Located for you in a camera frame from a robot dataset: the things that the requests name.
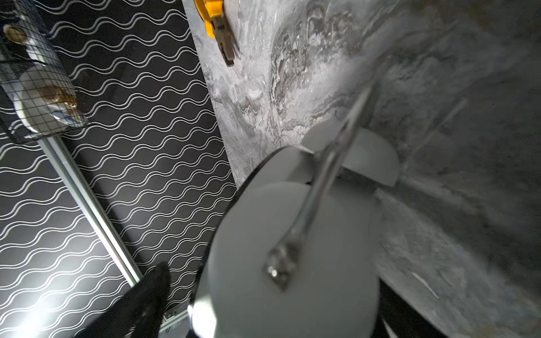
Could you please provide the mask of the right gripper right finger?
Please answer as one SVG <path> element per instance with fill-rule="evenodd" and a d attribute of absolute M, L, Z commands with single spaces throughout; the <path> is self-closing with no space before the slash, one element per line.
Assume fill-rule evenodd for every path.
<path fill-rule="evenodd" d="M 381 278 L 378 316 L 372 337 L 390 337 L 387 325 L 396 337 L 447 337 L 410 306 Z"/>

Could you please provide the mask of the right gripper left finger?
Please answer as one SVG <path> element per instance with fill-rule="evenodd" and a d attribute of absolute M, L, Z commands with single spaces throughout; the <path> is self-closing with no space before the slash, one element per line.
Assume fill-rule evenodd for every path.
<path fill-rule="evenodd" d="M 170 292 L 170 270 L 159 263 L 77 337 L 158 337 Z"/>

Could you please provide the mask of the white twin bell alarm clock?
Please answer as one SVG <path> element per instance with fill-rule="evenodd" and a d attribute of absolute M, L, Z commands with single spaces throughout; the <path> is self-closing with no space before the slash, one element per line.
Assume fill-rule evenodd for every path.
<path fill-rule="evenodd" d="M 371 83 L 342 121 L 314 125 L 245 180 L 210 242 L 188 307 L 191 337 L 386 337 L 376 191 L 397 152 L 368 125 Z"/>

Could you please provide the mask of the white items in black basket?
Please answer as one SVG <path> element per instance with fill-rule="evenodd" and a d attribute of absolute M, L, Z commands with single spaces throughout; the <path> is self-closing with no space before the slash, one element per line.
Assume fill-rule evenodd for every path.
<path fill-rule="evenodd" d="M 27 23 L 1 26 L 1 89 L 32 135 L 57 135 L 87 125 L 50 42 Z"/>

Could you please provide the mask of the yellow handled pliers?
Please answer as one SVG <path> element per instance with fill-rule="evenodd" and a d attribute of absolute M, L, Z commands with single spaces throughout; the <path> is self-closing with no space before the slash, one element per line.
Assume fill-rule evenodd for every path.
<path fill-rule="evenodd" d="M 224 63 L 233 67 L 240 51 L 225 13 L 224 0 L 194 0 L 194 5 L 207 35 L 215 39 Z"/>

